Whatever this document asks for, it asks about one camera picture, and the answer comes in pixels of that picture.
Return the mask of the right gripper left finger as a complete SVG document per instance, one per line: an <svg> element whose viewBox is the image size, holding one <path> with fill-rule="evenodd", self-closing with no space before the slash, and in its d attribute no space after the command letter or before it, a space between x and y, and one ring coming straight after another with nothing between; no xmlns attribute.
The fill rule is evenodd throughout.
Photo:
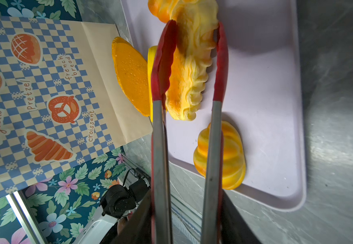
<svg viewBox="0 0 353 244"><path fill-rule="evenodd" d="M136 212L127 222L122 232L112 244L151 244L152 243L152 196L148 191Z"/></svg>

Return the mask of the red silicone tongs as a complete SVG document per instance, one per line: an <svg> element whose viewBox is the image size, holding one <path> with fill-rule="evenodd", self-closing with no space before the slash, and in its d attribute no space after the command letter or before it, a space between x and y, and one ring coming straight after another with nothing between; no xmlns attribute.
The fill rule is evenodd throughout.
<svg viewBox="0 0 353 244"><path fill-rule="evenodd" d="M154 59L151 90L152 133L152 238L154 244L171 244L172 221L169 186L169 160L165 119L165 93L170 86L171 66L176 50L178 26L167 22ZM222 106L228 79L228 44L222 24L217 31L217 72L207 156L201 243L217 244L221 237L223 147Z"/></svg>

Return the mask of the small croissant bread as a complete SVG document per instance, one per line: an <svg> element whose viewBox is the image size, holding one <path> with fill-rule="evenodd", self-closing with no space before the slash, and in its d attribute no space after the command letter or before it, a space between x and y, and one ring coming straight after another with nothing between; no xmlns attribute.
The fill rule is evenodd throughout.
<svg viewBox="0 0 353 244"><path fill-rule="evenodd" d="M202 176L206 176L210 127L200 132L198 146L193 155L195 168ZM243 145L240 134L229 122L222 121L222 132L224 140L222 188L234 190L243 182L247 170Z"/></svg>

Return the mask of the square toast bread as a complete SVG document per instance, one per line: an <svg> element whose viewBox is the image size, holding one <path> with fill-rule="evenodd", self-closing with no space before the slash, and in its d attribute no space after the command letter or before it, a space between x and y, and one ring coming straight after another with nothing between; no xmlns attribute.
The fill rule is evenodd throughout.
<svg viewBox="0 0 353 244"><path fill-rule="evenodd" d="M212 65L214 30L218 28L216 1L172 1L169 18L178 26L166 108L175 120L192 121L200 109L202 92Z"/></svg>

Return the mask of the oval orange bread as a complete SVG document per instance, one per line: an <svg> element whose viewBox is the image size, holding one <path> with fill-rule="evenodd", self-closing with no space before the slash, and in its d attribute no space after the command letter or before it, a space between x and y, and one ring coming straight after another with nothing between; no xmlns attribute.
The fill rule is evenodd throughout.
<svg viewBox="0 0 353 244"><path fill-rule="evenodd" d="M112 42L112 56L123 93L143 116L150 116L147 61L121 37L114 38Z"/></svg>

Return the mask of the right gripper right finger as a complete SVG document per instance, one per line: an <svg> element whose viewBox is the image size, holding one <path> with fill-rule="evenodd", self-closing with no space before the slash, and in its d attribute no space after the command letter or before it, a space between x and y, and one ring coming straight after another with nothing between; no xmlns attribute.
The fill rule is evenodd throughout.
<svg viewBox="0 0 353 244"><path fill-rule="evenodd" d="M222 244L261 244L224 190L222 191L221 242Z"/></svg>

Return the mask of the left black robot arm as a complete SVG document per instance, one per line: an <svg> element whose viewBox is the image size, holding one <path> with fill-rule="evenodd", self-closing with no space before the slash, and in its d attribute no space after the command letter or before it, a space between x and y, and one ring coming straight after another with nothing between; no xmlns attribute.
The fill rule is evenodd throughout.
<svg viewBox="0 0 353 244"><path fill-rule="evenodd" d="M128 186L110 187L100 200L95 213L75 244L110 244L117 237L117 226L122 218L133 215L150 189L147 178L140 178Z"/></svg>

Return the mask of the ring donut bread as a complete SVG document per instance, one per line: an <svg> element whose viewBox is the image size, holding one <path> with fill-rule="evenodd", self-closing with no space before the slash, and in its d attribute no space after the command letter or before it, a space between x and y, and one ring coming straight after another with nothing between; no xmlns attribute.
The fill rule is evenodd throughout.
<svg viewBox="0 0 353 244"><path fill-rule="evenodd" d="M167 23L172 16L178 0L149 0L149 11L157 17L161 22Z"/></svg>

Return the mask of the checkered paper bag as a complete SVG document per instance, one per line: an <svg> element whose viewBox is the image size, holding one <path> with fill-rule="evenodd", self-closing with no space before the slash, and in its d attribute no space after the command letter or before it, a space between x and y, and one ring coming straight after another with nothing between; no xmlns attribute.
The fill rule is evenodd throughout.
<svg viewBox="0 0 353 244"><path fill-rule="evenodd" d="M119 86L114 24L0 17L0 198L148 135Z"/></svg>

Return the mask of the yellow oval bread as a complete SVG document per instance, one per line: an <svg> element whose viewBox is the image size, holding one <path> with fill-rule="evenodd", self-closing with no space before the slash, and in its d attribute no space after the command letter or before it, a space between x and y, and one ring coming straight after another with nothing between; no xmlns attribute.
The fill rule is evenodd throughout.
<svg viewBox="0 0 353 244"><path fill-rule="evenodd" d="M150 101L150 119L153 122L153 97L152 97L152 70L157 52L157 46L152 46L148 50L148 86L149 86L149 101Z"/></svg>

